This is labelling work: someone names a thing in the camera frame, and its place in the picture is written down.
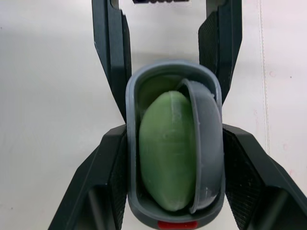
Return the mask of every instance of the white table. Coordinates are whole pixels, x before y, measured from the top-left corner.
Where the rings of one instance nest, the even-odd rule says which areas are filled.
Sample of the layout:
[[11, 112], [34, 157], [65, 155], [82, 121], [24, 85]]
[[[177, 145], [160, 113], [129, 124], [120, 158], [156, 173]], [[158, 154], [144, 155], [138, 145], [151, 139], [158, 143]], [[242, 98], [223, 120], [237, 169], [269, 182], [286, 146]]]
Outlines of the white table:
[[[307, 195], [307, 3], [242, 0], [224, 123], [257, 138]], [[133, 71], [198, 62], [205, 0], [133, 5]], [[78, 166], [123, 119], [94, 48], [90, 0], [0, 0], [0, 229], [47, 229]], [[149, 229], [128, 205], [123, 230]], [[205, 229], [237, 229], [227, 202]]]

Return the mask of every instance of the soap bar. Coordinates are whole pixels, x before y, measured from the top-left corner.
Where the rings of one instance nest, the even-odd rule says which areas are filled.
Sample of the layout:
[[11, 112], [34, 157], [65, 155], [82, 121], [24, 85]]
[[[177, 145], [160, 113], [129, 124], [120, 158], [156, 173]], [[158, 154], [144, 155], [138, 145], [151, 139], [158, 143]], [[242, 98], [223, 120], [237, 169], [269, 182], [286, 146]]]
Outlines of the soap bar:
[[165, 210], [183, 209], [195, 194], [196, 140], [190, 101], [161, 94], [147, 109], [139, 132], [143, 183]]

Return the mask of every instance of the gray plastic container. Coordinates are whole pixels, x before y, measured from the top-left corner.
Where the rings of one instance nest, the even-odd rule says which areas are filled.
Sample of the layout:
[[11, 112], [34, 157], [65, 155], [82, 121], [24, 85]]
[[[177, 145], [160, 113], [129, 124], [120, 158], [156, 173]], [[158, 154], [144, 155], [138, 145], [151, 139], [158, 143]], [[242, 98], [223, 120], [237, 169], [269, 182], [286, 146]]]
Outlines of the gray plastic container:
[[[214, 112], [209, 110], [206, 116], [207, 121], [204, 120], [209, 125], [209, 128], [199, 126], [196, 132], [198, 132], [197, 136], [199, 138], [207, 137], [210, 139], [210, 132], [214, 130], [213, 136], [219, 137], [216, 141], [211, 139], [214, 142], [214, 154], [208, 156], [210, 159], [208, 162], [211, 166], [207, 162], [208, 167], [197, 167], [197, 185], [193, 205], [189, 209], [186, 208], [177, 212], [169, 212], [162, 209], [147, 193], [142, 184], [138, 154], [139, 127], [146, 109], [159, 95], [171, 90], [182, 91], [182, 93], [190, 98], [194, 122], [196, 121], [195, 116], [200, 115], [199, 118], [202, 119], [204, 116], [201, 114], [208, 110], [208, 108], [202, 106], [196, 112], [196, 108], [201, 106], [200, 102], [204, 101], [202, 97], [204, 96], [209, 104], [212, 103], [213, 98], [213, 101], [216, 103], [215, 108], [217, 109]], [[133, 74], [128, 82], [126, 88], [126, 111], [129, 153], [128, 201], [133, 214], [141, 222], [155, 229], [158, 229], [158, 221], [172, 223], [197, 221], [198, 227], [211, 222], [223, 206], [225, 193], [223, 131], [221, 125], [222, 97], [221, 88], [216, 76], [203, 66], [181, 60], [169, 60], [148, 65]], [[214, 125], [210, 126], [211, 122], [208, 119], [212, 116], [215, 117], [212, 124], [218, 124], [218, 127], [215, 129]], [[210, 142], [203, 142], [200, 139], [198, 143], [200, 144], [199, 151], [197, 152], [198, 164], [202, 164], [205, 163], [203, 154], [207, 153], [203, 153], [201, 149], [204, 148], [206, 152], [210, 152], [212, 148], [208, 148], [207, 145], [212, 145]], [[214, 159], [218, 162], [217, 170], [214, 169], [216, 165], [213, 164]]]

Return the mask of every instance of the gray plastic lid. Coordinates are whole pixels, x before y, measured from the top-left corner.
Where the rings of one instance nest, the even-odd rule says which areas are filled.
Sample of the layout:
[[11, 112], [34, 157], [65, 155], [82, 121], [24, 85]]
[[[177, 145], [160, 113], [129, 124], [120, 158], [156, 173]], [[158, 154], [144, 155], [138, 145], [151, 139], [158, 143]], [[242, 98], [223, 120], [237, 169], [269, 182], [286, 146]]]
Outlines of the gray plastic lid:
[[222, 116], [212, 94], [203, 84], [184, 79], [178, 91], [192, 104], [196, 138], [196, 187], [190, 213], [208, 207], [217, 197], [224, 170]]

